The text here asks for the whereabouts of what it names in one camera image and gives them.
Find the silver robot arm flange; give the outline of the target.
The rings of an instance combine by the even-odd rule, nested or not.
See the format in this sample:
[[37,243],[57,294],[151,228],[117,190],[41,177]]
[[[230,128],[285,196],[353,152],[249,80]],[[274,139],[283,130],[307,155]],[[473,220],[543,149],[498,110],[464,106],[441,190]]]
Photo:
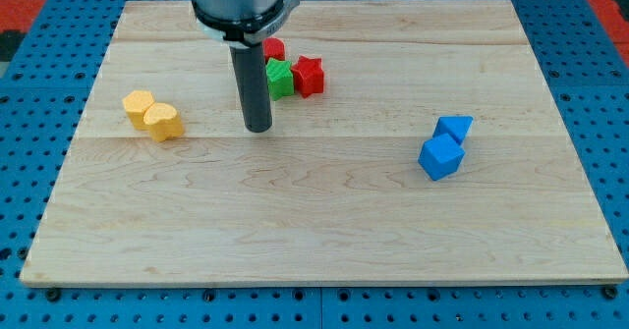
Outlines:
[[263,43],[288,21],[301,0],[191,0],[202,32],[236,48]]

